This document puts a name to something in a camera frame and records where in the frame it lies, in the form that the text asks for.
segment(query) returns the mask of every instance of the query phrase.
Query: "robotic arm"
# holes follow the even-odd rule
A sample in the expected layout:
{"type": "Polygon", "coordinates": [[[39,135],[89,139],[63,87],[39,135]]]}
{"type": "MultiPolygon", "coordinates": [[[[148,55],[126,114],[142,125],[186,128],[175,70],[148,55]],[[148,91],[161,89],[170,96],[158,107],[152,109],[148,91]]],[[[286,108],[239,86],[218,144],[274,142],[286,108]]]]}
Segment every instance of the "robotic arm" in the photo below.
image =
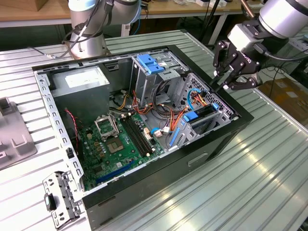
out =
{"type": "Polygon", "coordinates": [[[231,69],[216,90],[241,90],[261,85],[257,72],[262,64],[268,57],[292,61],[272,54],[277,53],[288,38],[295,36],[307,23],[308,0],[268,0],[258,18],[236,24],[228,34],[228,40],[216,44],[213,61],[216,70],[212,83],[217,83],[231,69]],[[252,76],[245,83],[236,81],[240,75],[246,74],[252,76]]]}
{"type": "Polygon", "coordinates": [[[72,19],[70,51],[78,58],[106,55],[103,26],[136,21],[140,0],[69,0],[72,19]]]}

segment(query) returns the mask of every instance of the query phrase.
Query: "slotted metal surface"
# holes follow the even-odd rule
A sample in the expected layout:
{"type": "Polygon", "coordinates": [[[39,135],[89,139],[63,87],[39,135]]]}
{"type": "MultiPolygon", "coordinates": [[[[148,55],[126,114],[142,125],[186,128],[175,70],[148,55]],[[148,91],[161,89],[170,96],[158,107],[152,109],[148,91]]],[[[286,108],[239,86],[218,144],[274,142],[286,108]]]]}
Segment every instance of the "slotted metal surface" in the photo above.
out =
{"type": "Polygon", "coordinates": [[[308,35],[308,26],[301,30],[294,38],[289,39],[289,43],[300,51],[307,51],[308,41],[303,36],[308,35]]]}
{"type": "MultiPolygon", "coordinates": [[[[112,53],[168,44],[176,44],[213,76],[211,52],[180,31],[107,40],[112,53]]],[[[57,55],[65,51],[61,45],[40,49],[57,55]]],[[[0,171],[1,230],[54,230],[42,180],[65,170],[65,164],[30,70],[54,62],[28,49],[0,52],[0,97],[17,103],[38,149],[31,158],[0,171]]],[[[223,153],[100,230],[251,231],[300,226],[308,215],[307,131],[258,91],[231,92],[231,97],[255,119],[223,153]]],[[[64,230],[90,228],[83,216],[64,230]]]]}

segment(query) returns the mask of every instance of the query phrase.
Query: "green motherboard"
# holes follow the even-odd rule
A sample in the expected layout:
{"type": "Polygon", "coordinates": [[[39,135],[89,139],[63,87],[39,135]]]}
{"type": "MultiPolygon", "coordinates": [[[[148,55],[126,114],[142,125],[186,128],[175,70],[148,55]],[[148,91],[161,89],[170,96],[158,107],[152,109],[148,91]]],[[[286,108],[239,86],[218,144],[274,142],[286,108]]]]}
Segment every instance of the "green motherboard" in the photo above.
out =
{"type": "MultiPolygon", "coordinates": [[[[144,136],[142,131],[146,129],[146,125],[140,116],[134,114],[130,120],[139,128],[138,132],[144,136]]],[[[136,142],[134,140],[136,137],[128,135],[131,131],[128,131],[124,121],[117,119],[115,124],[119,134],[110,136],[104,141],[95,124],[79,131],[83,145],[83,156],[79,160],[84,170],[83,183],[86,191],[96,187],[98,181],[100,183],[110,180],[164,153],[163,148],[153,137],[151,141],[146,141],[153,153],[142,154],[133,143],[136,142]]],[[[101,133],[113,130],[109,121],[99,124],[99,128],[101,133]]]]}

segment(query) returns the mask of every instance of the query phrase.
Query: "motherboard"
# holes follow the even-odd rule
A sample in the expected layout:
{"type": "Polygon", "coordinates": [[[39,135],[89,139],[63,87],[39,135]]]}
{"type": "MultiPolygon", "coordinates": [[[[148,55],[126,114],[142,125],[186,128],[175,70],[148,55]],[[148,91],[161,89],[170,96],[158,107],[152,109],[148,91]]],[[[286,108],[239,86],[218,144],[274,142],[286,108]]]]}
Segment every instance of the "motherboard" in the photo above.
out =
{"type": "Polygon", "coordinates": [[[86,191],[164,153],[155,137],[145,135],[148,128],[138,114],[114,121],[118,134],[105,140],[101,134],[114,129],[108,121],[99,124],[100,131],[95,124],[79,131],[86,191]]]}

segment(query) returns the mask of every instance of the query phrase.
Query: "yellow cable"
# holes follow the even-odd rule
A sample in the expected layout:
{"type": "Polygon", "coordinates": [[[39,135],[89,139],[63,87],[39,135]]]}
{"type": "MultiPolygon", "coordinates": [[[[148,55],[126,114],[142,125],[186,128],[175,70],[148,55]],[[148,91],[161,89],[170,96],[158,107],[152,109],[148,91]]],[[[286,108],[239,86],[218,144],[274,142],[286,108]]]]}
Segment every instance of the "yellow cable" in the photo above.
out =
{"type": "Polygon", "coordinates": [[[124,106],[125,106],[125,103],[126,103],[126,95],[124,96],[124,100],[123,100],[123,103],[122,103],[122,105],[120,106],[120,107],[118,107],[117,109],[118,110],[121,110],[121,109],[123,109],[124,108],[124,106]]]}

